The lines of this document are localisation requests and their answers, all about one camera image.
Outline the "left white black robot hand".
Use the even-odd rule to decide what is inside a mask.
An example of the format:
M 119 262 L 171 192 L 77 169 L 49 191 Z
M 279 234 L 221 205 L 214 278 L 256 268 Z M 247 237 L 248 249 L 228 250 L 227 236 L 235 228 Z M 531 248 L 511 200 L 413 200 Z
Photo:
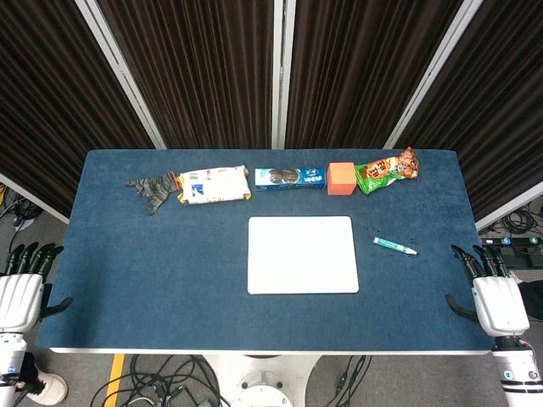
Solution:
M 0 270 L 0 334 L 22 335 L 38 321 L 64 312 L 73 298 L 51 305 L 53 284 L 48 275 L 64 248 L 54 243 L 20 244 Z

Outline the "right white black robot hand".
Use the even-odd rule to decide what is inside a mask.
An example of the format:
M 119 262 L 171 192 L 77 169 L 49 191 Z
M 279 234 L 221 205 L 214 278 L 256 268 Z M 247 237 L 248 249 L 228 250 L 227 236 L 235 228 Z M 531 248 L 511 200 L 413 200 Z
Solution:
M 491 337 L 520 336 L 529 329 L 529 318 L 516 280 L 506 268 L 501 254 L 493 248 L 474 245 L 472 256 L 453 245 L 451 250 L 465 270 L 475 305 L 465 309 L 447 294 L 451 310 L 479 324 Z

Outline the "green white marker pen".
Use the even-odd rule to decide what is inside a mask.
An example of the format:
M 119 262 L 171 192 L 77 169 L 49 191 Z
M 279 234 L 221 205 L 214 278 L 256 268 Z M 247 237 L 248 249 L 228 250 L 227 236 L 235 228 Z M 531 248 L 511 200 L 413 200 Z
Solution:
M 381 237 L 374 237 L 372 242 L 378 246 L 389 248 L 404 254 L 417 255 L 417 251 L 399 243 L 394 243 Z

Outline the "white rectangular board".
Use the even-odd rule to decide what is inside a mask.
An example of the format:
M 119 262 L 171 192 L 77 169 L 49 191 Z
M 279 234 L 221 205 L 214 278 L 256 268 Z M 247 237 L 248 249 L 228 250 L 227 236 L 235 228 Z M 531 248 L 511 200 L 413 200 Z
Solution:
M 248 230 L 248 293 L 358 293 L 351 218 L 254 216 Z

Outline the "black power box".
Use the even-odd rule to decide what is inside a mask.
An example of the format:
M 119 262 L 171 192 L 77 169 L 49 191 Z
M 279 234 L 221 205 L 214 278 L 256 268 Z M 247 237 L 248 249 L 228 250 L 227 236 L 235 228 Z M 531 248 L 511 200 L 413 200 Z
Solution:
M 543 270 L 541 237 L 483 237 L 482 244 L 500 253 L 509 269 Z

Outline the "white sneaker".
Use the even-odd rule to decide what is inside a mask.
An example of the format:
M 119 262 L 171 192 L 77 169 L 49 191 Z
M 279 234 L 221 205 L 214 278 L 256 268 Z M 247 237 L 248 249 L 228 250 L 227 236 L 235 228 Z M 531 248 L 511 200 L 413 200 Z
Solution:
M 61 404 L 69 392 L 66 381 L 61 376 L 42 371 L 38 367 L 36 372 L 38 389 L 35 393 L 28 392 L 26 397 L 39 405 L 55 406 Z

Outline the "blue felt table cover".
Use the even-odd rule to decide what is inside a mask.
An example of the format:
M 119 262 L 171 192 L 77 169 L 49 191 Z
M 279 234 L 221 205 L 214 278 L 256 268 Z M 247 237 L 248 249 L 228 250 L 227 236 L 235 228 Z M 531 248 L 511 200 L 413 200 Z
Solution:
M 51 299 L 73 298 L 47 318 L 38 342 L 56 351 L 109 353 L 356 352 L 479 354 L 492 341 L 457 316 L 450 294 L 473 305 L 453 245 L 479 242 L 455 152 L 419 150 L 415 180 L 371 195 L 322 190 L 254 192 L 248 201 L 183 205 L 154 215 L 126 182 L 214 167 L 365 164 L 382 149 L 142 150 L 88 153 Z M 251 295 L 248 226 L 254 216 L 351 218 L 359 292 Z M 381 237 L 417 251 L 372 242 Z

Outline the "grey striped work glove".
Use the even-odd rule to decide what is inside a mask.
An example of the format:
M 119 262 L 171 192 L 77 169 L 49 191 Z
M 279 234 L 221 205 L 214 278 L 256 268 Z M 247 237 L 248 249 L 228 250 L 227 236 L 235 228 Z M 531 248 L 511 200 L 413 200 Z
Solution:
M 148 200 L 146 208 L 148 215 L 154 215 L 171 193 L 182 190 L 182 184 L 174 171 L 168 171 L 162 176 L 131 179 L 126 185 L 135 187 L 137 194 Z

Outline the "green orange snack bag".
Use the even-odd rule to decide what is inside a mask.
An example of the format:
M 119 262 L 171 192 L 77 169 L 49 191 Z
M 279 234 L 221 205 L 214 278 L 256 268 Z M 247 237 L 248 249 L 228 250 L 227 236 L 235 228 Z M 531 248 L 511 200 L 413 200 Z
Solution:
M 395 181 L 417 179 L 420 165 L 412 148 L 399 155 L 355 165 L 357 186 L 365 195 L 385 188 Z

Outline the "orange foam block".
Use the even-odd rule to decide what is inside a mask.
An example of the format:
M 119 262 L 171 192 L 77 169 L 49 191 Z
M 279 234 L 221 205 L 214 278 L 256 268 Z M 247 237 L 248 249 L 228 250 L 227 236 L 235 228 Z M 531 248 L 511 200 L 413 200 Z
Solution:
M 353 162 L 332 162 L 327 168 L 327 194 L 349 196 L 356 187 L 355 165 Z

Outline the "blue cookie box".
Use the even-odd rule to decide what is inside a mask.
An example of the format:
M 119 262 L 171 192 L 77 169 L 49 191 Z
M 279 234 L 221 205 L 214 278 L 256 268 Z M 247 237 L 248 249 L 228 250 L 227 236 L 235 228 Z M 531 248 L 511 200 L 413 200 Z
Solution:
M 290 189 L 325 189 L 326 171 L 322 167 L 292 169 L 255 169 L 255 187 L 258 191 Z

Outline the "white partition frame post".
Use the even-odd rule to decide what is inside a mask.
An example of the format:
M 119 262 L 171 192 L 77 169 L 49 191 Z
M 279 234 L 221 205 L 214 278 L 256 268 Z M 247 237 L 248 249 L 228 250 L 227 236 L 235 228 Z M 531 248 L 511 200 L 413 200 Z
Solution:
M 501 207 L 489 213 L 482 219 L 478 220 L 475 223 L 477 231 L 482 231 L 484 228 L 497 222 L 502 217 L 512 213 L 516 209 L 521 208 L 525 204 L 528 204 L 529 202 L 533 201 L 534 199 L 542 195 L 543 195 L 543 181 L 537 183 L 530 189 L 521 193 L 520 195 L 510 200 L 509 202 L 503 204 Z
M 0 172 L 0 182 L 4 184 L 6 187 L 14 190 L 18 194 L 22 195 L 24 198 L 27 198 L 32 203 L 37 205 L 39 208 L 43 209 L 44 211 L 48 212 L 50 215 L 54 216 L 56 219 L 62 221 L 66 225 L 69 225 L 70 219 L 64 215 L 62 215 L 60 212 L 58 212 L 56 209 L 48 205 L 47 203 L 43 202 L 40 198 L 35 196 L 34 194 L 30 193 L 26 189 L 24 189 L 21 185 L 17 184 L 13 180 L 9 179 L 7 176 L 2 174 Z
M 288 121 L 296 0 L 273 2 L 271 148 L 284 149 Z
M 74 2 L 102 50 L 104 57 L 115 74 L 121 89 L 125 93 L 151 143 L 157 149 L 167 149 L 159 128 L 115 40 L 113 31 L 104 18 L 97 0 L 74 0 Z
M 392 149 L 398 142 L 483 2 L 484 0 L 462 0 L 460 8 L 445 31 L 414 93 L 384 143 L 383 149 Z

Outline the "white table pedestal base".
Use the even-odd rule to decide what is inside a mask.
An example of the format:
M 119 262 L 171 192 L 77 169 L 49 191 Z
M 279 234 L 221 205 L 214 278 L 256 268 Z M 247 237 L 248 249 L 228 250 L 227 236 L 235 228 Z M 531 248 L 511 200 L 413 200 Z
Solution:
M 207 354 L 228 407 L 306 407 L 318 354 Z

